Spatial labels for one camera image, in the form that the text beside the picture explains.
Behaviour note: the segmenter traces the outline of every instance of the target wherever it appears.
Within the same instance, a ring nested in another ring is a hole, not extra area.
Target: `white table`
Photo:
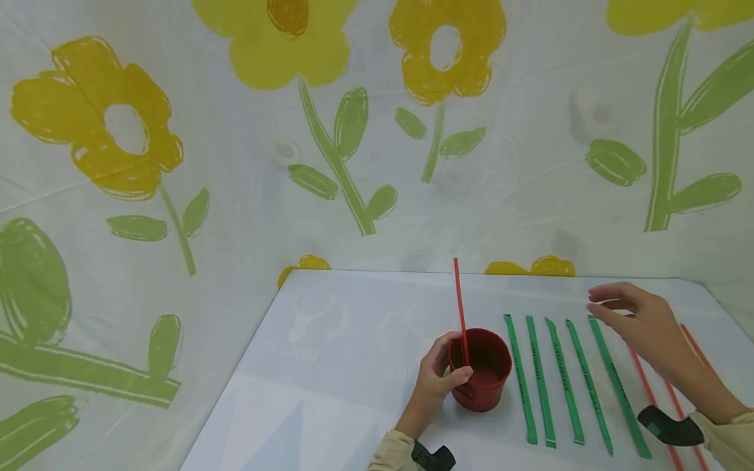
[[[515,369],[500,404],[476,414],[449,396],[422,436],[431,451],[446,445],[459,471],[489,469],[675,469],[667,447],[642,427],[654,458],[636,453],[587,321],[587,290],[597,278],[461,275],[467,327],[508,341],[503,315],[513,316],[529,386],[539,445],[526,442]],[[665,296],[715,370],[742,400],[754,403],[754,344],[701,285],[684,280],[634,280]],[[544,446],[544,426],[525,316],[535,318],[555,423],[557,449]],[[544,324],[557,325],[586,445],[572,425]],[[596,383],[615,454],[605,449],[583,375],[565,326],[576,325]],[[413,388],[418,361],[432,341],[457,330],[451,274],[294,271],[226,386],[182,471],[358,471],[366,469]],[[602,332],[636,414],[649,404],[622,340]],[[645,364],[660,407],[675,417],[664,383]],[[693,410],[682,398],[686,412]],[[700,469],[679,448],[684,469]],[[711,469],[721,469],[710,454]]]

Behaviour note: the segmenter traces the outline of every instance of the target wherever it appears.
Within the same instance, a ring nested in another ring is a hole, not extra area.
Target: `red strip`
[[[461,315],[461,343],[464,346],[464,360],[465,363],[471,366],[469,359],[469,344],[466,340],[466,318],[464,317],[464,303],[461,301],[461,275],[458,274],[458,259],[453,259],[453,267],[455,269],[455,296],[458,298],[458,314]]]
[[[715,369],[710,364],[709,360],[707,360],[706,356],[704,356],[704,352],[701,348],[699,348],[699,344],[697,341],[694,340],[694,337],[691,335],[691,332],[688,331],[686,326],[684,324],[681,324],[681,330],[683,331],[683,334],[688,339],[688,343],[691,344],[691,348],[694,349],[694,352],[697,354],[700,360],[702,360],[702,363],[707,365],[707,368],[711,369],[712,371],[715,371]]]
[[[654,394],[652,393],[652,388],[649,387],[649,381],[647,381],[647,375],[644,374],[644,368],[642,367],[642,363],[639,361],[639,355],[636,355],[636,352],[633,351],[633,348],[631,347],[628,347],[628,350],[631,352],[631,357],[633,358],[633,364],[636,365],[636,370],[639,372],[639,376],[642,379],[642,384],[644,384],[644,391],[646,391],[647,397],[649,397],[649,402],[654,407],[657,407],[657,400],[654,398]],[[677,471],[683,471],[683,464],[681,463],[681,457],[678,456],[678,451],[676,450],[676,447],[668,445],[667,450],[670,452],[670,457],[673,459],[673,464],[676,465]]]
[[[681,407],[681,402],[678,400],[676,390],[673,389],[673,386],[669,382],[667,382],[667,380],[665,380],[665,387],[667,388],[668,394],[670,394],[670,398],[673,400],[673,405],[676,407],[678,418],[684,419],[686,417],[686,414],[683,413],[683,408]],[[698,446],[694,447],[694,455],[696,455],[697,461],[699,461],[699,466],[701,466],[704,471],[710,471],[710,467],[707,466],[704,455],[702,454],[702,451]]]

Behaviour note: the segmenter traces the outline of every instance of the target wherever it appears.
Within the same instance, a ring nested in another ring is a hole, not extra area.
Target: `left hand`
[[[443,401],[448,393],[453,388],[469,381],[474,373],[470,366],[464,366],[443,376],[448,367],[450,343],[460,337],[460,332],[446,333],[434,341],[432,348],[421,359],[414,392],[395,430],[411,439],[418,439],[443,407]]]

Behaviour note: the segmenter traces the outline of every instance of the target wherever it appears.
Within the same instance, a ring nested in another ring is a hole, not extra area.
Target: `cup rim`
[[[493,332],[491,330],[482,329],[480,327],[473,327],[471,329],[466,329],[466,334],[468,335],[468,333],[471,332],[471,331],[489,332],[490,334],[493,334],[495,336],[495,338],[500,342],[500,344],[504,348],[505,355],[508,358],[508,365],[509,365],[509,367],[508,367],[508,371],[505,374],[505,376],[503,376],[503,378],[497,380],[495,383],[482,384],[482,383],[477,383],[476,381],[472,381],[471,378],[469,378],[469,381],[467,381],[464,385],[470,385],[470,386],[472,386],[474,388],[477,388],[477,389],[480,389],[480,390],[494,390],[494,389],[497,389],[500,386],[502,386],[503,383],[505,383],[505,381],[510,376],[510,373],[513,371],[513,358],[510,355],[510,348],[508,348],[508,344],[505,343],[505,341],[503,340],[503,338],[500,335],[498,335],[497,333],[495,333],[495,332]],[[453,342],[451,342],[451,344],[448,346],[448,361],[449,361],[451,369],[456,369],[456,368],[458,368],[458,366],[453,365],[453,358],[452,358],[452,356],[450,354],[451,353],[451,348],[452,348],[452,343]]]

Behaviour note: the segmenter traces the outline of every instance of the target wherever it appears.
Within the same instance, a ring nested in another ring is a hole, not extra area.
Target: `fabric wall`
[[[293,268],[684,277],[754,335],[750,2],[0,12],[2,471],[177,469]]]

